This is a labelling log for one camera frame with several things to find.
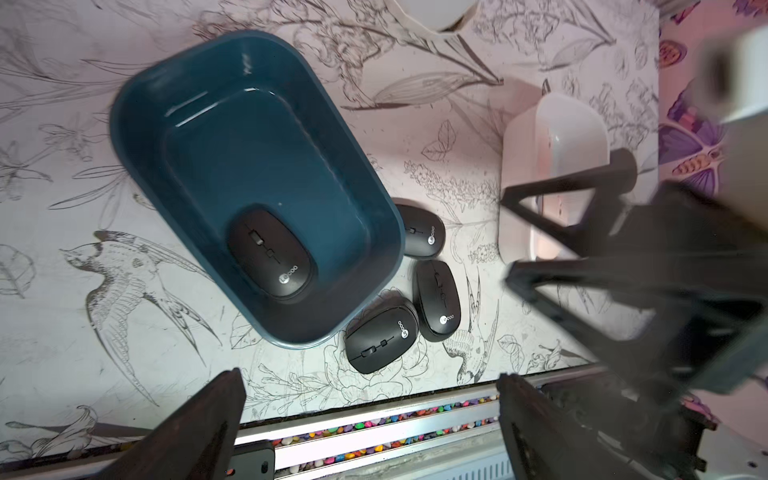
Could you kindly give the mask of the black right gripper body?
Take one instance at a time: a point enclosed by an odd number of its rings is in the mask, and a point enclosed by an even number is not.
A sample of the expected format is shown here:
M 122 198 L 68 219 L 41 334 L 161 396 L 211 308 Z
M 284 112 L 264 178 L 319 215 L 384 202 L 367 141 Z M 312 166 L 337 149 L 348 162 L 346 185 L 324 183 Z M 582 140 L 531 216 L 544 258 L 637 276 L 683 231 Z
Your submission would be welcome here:
M 766 229 L 677 182 L 646 204 L 608 200 L 601 222 L 614 299 L 653 312 L 625 344 L 642 394 L 727 394 L 766 367 Z

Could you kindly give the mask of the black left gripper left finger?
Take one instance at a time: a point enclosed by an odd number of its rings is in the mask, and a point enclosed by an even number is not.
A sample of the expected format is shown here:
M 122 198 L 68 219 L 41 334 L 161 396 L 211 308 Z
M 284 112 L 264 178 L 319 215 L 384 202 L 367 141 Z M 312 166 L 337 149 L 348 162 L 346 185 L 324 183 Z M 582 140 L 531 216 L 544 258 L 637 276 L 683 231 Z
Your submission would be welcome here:
M 217 375 L 97 479 L 223 479 L 246 393 L 238 368 Z

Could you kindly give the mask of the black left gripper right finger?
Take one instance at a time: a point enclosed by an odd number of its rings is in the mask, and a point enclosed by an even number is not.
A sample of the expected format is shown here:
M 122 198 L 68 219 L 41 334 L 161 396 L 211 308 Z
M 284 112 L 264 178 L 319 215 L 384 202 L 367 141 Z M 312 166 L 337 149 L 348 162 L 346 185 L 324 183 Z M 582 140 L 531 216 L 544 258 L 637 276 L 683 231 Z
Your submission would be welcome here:
M 604 479 L 604 451 L 523 377 L 496 382 L 499 424 L 517 479 Z

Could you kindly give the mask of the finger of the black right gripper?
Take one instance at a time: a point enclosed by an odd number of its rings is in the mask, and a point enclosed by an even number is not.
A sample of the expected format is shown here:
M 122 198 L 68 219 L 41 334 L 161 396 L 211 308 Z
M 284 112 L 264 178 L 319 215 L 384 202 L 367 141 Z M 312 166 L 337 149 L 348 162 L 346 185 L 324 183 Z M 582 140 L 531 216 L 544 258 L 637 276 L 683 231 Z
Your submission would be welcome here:
M 660 377 L 658 349 L 644 335 L 614 340 L 542 291 L 548 285 L 601 289 L 631 306 L 657 307 L 659 294 L 620 258 L 516 261 L 509 266 L 505 285 L 625 380 L 641 384 Z
M 501 207 L 529 226 L 530 255 L 593 255 L 599 252 L 634 189 L 637 163 L 625 148 L 608 163 L 504 189 Z

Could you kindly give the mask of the white storage box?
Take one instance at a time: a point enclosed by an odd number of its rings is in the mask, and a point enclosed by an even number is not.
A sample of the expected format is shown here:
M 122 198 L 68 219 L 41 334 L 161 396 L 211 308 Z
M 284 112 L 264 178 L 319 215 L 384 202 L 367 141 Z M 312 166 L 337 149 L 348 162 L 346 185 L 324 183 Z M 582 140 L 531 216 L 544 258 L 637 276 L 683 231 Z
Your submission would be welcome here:
M 503 137 L 500 187 L 548 180 L 608 163 L 609 141 L 602 117 L 576 99 L 549 93 L 509 122 Z M 507 264 L 575 256 L 504 208 L 499 211 L 497 246 Z

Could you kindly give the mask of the teal storage box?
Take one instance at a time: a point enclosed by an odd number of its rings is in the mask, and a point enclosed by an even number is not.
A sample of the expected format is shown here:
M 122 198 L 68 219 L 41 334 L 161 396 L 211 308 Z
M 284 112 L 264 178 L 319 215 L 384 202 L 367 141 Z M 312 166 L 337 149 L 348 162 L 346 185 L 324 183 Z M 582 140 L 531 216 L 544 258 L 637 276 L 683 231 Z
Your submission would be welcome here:
M 404 228 L 389 193 L 307 61 L 274 35 L 226 34 L 140 72 L 109 127 L 145 196 L 274 345 L 325 342 L 400 267 Z M 313 259 L 294 297 L 268 295 L 229 251 L 231 222 L 256 205 Z

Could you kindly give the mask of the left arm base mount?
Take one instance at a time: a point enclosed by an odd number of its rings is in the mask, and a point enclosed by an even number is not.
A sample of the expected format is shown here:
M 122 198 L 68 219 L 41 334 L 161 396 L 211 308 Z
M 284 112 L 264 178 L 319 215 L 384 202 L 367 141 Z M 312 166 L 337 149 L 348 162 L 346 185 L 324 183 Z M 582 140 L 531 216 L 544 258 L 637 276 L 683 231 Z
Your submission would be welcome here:
M 237 445 L 229 462 L 227 480 L 273 480 L 275 448 L 271 441 L 261 440 Z

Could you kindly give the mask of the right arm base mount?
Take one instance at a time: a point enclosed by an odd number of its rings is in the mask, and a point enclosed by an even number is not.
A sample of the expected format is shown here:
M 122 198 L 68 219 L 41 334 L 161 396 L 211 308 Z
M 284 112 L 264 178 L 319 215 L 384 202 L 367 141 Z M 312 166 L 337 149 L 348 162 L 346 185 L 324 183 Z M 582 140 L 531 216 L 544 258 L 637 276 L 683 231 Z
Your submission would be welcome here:
M 707 470 L 698 456 L 705 431 L 717 423 L 679 403 L 660 409 L 618 377 L 602 373 L 552 382 L 540 390 L 609 450 L 663 479 L 697 479 Z

